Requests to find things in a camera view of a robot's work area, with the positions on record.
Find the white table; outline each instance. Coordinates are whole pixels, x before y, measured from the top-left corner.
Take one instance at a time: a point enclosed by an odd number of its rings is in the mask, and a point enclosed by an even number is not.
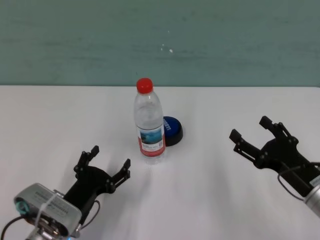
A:
[[[127,158],[131,178],[99,197],[102,209],[83,240],[301,240],[320,237],[320,219],[291,197],[275,172],[233,152],[233,128],[261,148],[273,136],[263,115],[282,121],[299,151],[319,161],[319,88],[156,87],[164,114],[178,118],[183,140],[158,165],[140,155],[134,87],[0,87],[0,225],[18,215],[13,197],[38,182],[66,192],[82,150],[114,174]],[[12,225],[5,240],[32,229]]]

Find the water bottle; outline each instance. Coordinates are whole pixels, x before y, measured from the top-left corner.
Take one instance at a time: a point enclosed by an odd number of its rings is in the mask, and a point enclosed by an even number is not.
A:
[[[166,149],[162,107],[149,78],[139,79],[136,89],[138,93],[134,100],[134,121],[140,151],[153,159],[149,163],[157,163]]]

